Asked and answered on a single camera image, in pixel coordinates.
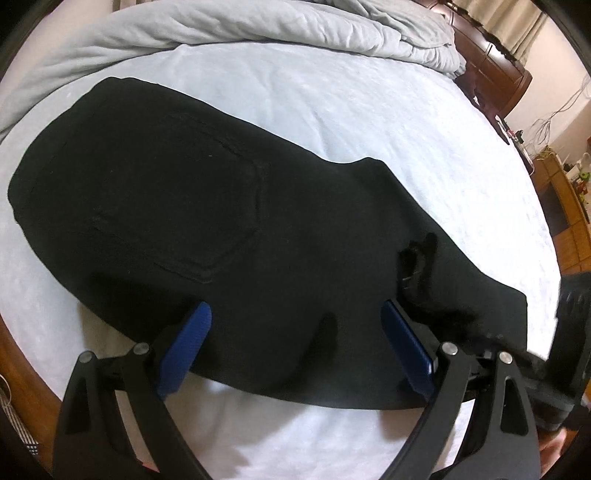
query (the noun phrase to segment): wooden furniture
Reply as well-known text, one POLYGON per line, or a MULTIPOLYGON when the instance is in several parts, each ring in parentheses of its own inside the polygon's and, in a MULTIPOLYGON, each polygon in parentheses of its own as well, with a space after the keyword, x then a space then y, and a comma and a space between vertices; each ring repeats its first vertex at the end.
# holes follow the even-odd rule
POLYGON ((531 73, 496 37, 452 1, 414 1, 443 15, 454 28, 456 48, 475 74, 475 92, 492 112, 505 118, 530 86, 531 73))
POLYGON ((11 387, 13 408, 39 442, 41 464, 51 472, 53 439, 61 402, 33 370, 1 317, 0 373, 11 387))
POLYGON ((551 150, 544 150, 534 160, 535 171, 531 175, 535 191, 540 199, 548 197, 548 194, 556 193, 560 201, 563 219, 556 218, 555 212, 549 212, 550 208, 542 208, 546 215, 548 225, 562 225, 564 229, 550 228, 558 266, 562 275, 591 270, 591 233, 589 223, 574 192, 562 165, 556 154, 551 150))

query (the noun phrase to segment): wooden bed frame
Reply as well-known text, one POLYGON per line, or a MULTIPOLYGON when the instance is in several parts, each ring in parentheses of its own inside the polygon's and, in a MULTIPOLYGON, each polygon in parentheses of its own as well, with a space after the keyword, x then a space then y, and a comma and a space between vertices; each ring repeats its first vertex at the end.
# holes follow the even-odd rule
MULTIPOLYGON (((23 0, 11 0, 18 4, 23 0)), ((5 38, 0 51, 0 79, 16 53, 35 26, 57 7, 62 0, 27 0, 30 10, 18 21, 5 38)), ((505 116, 521 99, 531 81, 531 75, 518 62, 507 59, 482 32, 461 16, 451 2, 415 0, 426 8, 444 14, 454 26, 458 49, 476 66, 477 87, 505 116)), ((12 389, 12 403, 17 414, 40 443, 42 465, 51 472, 53 439, 60 409, 60 400, 37 375, 12 338, 0 317, 0 373, 12 389)))
POLYGON ((51 472, 60 400, 33 370, 0 317, 0 368, 10 384, 12 405, 39 442, 43 467, 51 472))

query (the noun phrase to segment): cable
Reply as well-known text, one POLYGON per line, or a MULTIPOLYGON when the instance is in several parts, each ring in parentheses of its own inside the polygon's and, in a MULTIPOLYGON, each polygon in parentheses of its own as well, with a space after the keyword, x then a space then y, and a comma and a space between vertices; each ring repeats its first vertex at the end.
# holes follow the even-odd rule
POLYGON ((565 102, 565 104, 562 107, 560 107, 560 109, 553 112, 547 119, 538 118, 531 125, 531 128, 535 128, 536 125, 539 125, 534 133, 533 143, 535 147, 539 145, 548 145, 550 143, 550 137, 552 132, 552 120, 556 115, 570 110, 574 106, 574 104, 577 103, 577 100, 579 100, 583 93, 586 98, 590 98, 590 96, 586 92, 587 87, 590 84, 591 77, 587 74, 581 81, 581 88, 574 92, 574 94, 571 95, 571 97, 565 102))

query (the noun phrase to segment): white bed sheet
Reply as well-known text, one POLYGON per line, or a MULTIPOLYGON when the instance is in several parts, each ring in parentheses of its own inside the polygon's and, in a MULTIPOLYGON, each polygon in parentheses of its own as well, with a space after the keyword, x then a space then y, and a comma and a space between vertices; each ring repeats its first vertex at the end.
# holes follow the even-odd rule
MULTIPOLYGON (((486 274, 528 297, 530 350, 546 355, 559 273, 521 160, 451 80, 416 64, 301 45, 180 46, 76 80, 41 101, 0 145, 0 189, 35 136, 94 84, 133 76, 175 88, 335 162, 388 164, 486 274)), ((94 317, 35 257, 3 195, 0 312, 35 370, 62 396, 80 351, 131 343, 94 317)), ((420 415, 302 406, 189 375, 167 405, 216 479, 379 478, 420 415)), ((124 409, 126 417, 129 411, 124 409)), ((470 405, 441 465, 453 460, 470 405)), ((141 458, 145 448, 128 422, 141 458)))

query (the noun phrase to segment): wooden cabinet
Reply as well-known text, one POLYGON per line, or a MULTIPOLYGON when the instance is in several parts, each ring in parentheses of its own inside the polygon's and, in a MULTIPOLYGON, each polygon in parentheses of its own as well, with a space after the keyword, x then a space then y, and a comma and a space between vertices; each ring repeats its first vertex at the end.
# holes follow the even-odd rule
POLYGON ((534 160, 534 167, 531 181, 538 196, 547 198, 548 189, 552 189, 560 203, 558 209, 542 203, 542 209, 550 226, 561 274, 591 271, 591 233, 587 216, 558 158, 546 150, 534 160))

